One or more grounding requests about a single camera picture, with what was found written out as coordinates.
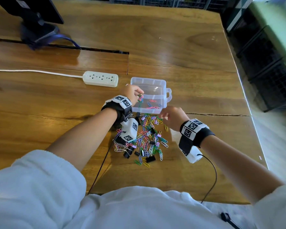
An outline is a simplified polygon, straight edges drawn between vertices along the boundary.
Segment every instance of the clear plastic box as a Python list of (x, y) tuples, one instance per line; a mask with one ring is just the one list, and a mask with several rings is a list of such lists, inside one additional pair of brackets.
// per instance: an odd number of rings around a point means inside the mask
[[(166, 88), (165, 80), (132, 77), (130, 84), (137, 85), (144, 91), (143, 103), (137, 102), (132, 107), (133, 112), (159, 114), (162, 108), (166, 108), (167, 102), (172, 99), (172, 89)], [(148, 109), (150, 106), (160, 109)]]

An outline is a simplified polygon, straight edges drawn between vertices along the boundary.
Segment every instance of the white extension cord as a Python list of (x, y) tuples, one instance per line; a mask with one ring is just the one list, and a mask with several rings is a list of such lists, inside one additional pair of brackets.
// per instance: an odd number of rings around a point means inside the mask
[(111, 73), (103, 73), (103, 72), (96, 72), (96, 71), (86, 71), (83, 75), (67, 75), (62, 73), (55, 73), (49, 71), (40, 71), (40, 70), (1, 70), (5, 72), (39, 72), (39, 73), (46, 73), (52, 75), (61, 75), (67, 77), (74, 77), (74, 78), (82, 78), (85, 84), (88, 85), (97, 85), (97, 86), (105, 86), (105, 87), (113, 87), (115, 88), (118, 85), (119, 77), (117, 74)]

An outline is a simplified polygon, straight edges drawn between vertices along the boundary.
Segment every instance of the wooden desk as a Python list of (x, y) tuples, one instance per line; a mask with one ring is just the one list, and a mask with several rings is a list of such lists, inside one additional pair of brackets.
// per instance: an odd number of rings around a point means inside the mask
[[(65, 20), (59, 26), (62, 33), (71, 35), (81, 46), (122, 50), (129, 55), (58, 48), (33, 52), (25, 45), (0, 42), (1, 69), (30, 67), (69, 74), (100, 69), (119, 74), (118, 87), (107, 88), (85, 85), (76, 78), (1, 72), (0, 169), (30, 150), (45, 149), (66, 130), (97, 113), (103, 102), (118, 95), (134, 76), (166, 80), (172, 89), (172, 105), (182, 107), (219, 138), (266, 165), (219, 14), (95, 5), (88, 0), (53, 2)], [(0, 38), (19, 40), (19, 24), (19, 18), (0, 7)], [(114, 135), (114, 131), (108, 132), (83, 170), (88, 188)], [(94, 192), (146, 185), (186, 191), (201, 200), (214, 182), (214, 170), (204, 159), (188, 163), (177, 147), (178, 136), (171, 130), (164, 133), (169, 148), (163, 149), (163, 161), (153, 162), (150, 169), (110, 151)], [(220, 170), (207, 201), (247, 203)]]

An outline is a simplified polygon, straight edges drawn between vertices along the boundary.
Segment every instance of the white shirt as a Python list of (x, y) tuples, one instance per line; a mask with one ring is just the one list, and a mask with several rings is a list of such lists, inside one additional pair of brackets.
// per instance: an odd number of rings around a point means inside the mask
[[(185, 192), (139, 186), (85, 192), (72, 164), (34, 150), (0, 170), (0, 228), (232, 228)], [(259, 229), (286, 229), (286, 186), (254, 211)]]

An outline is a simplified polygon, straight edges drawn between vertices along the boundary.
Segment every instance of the person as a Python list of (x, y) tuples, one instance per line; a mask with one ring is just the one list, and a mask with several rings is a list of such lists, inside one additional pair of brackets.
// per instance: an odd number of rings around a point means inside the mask
[[(134, 105), (140, 93), (127, 85), (121, 94)], [(189, 120), (176, 107), (162, 109), (160, 118), (175, 131)], [(80, 171), (116, 119), (117, 111), (105, 108), (46, 151), (0, 170), (0, 228), (231, 228), (185, 192), (134, 186), (85, 196)], [(253, 204), (259, 228), (286, 229), (286, 185), (278, 177), (214, 135), (200, 146)]]

